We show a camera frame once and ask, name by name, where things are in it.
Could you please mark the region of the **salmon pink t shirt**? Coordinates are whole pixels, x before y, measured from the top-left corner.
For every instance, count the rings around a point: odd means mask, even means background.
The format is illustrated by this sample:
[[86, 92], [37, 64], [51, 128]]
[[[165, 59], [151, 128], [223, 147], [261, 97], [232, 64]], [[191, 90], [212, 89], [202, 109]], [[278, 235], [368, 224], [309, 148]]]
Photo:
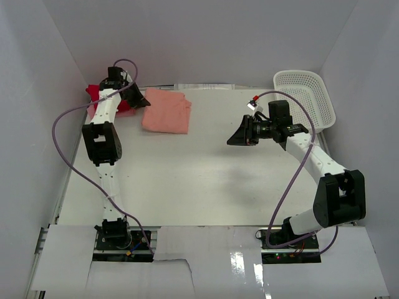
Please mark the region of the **salmon pink t shirt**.
[[188, 134], [191, 102], [184, 93], [148, 88], [145, 98], [142, 128], [155, 133]]

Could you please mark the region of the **white perforated plastic basket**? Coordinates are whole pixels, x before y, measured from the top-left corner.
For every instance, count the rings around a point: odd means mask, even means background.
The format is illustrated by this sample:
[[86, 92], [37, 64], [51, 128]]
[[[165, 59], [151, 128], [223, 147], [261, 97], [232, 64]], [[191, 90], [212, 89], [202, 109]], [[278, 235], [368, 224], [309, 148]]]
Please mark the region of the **white perforated plastic basket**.
[[294, 97], [309, 114], [320, 133], [336, 121], [334, 108], [322, 78], [306, 70], [283, 70], [274, 75], [274, 89]]

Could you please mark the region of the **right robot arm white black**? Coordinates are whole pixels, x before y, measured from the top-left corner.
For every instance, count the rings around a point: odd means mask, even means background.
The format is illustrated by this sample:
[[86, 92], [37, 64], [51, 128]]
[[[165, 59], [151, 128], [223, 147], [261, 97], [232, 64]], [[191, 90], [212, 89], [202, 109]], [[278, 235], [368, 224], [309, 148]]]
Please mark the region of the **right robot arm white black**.
[[295, 157], [299, 169], [314, 179], [317, 190], [312, 207], [284, 220], [277, 232], [267, 237], [273, 246], [294, 249], [304, 237], [321, 229], [361, 220], [366, 215], [365, 178], [359, 170], [349, 170], [334, 161], [319, 145], [315, 135], [295, 124], [289, 102], [269, 102], [269, 116], [244, 115], [239, 128], [227, 140], [230, 146], [255, 146], [261, 139], [272, 139]]

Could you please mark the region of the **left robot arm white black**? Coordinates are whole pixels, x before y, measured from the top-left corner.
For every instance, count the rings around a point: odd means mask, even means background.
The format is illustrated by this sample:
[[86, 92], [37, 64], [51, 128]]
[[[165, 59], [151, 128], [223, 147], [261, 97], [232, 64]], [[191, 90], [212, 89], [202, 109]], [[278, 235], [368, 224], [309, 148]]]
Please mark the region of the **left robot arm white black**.
[[122, 199], [117, 180], [116, 163], [122, 157], [122, 144], [114, 126], [118, 106], [126, 102], [129, 108], [149, 107], [127, 71], [116, 65], [108, 68], [108, 77], [99, 84], [99, 99], [90, 123], [82, 127], [85, 147], [95, 165], [100, 187], [106, 192], [103, 200], [103, 219], [117, 221], [126, 216], [120, 211]]

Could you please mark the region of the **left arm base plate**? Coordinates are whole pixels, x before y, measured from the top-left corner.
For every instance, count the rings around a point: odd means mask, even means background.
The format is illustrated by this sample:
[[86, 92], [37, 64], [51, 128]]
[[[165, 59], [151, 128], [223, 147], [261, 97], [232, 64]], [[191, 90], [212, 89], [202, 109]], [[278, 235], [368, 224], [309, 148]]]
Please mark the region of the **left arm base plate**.
[[97, 232], [94, 262], [151, 263], [156, 247], [156, 230], [130, 227], [125, 219], [103, 221]]

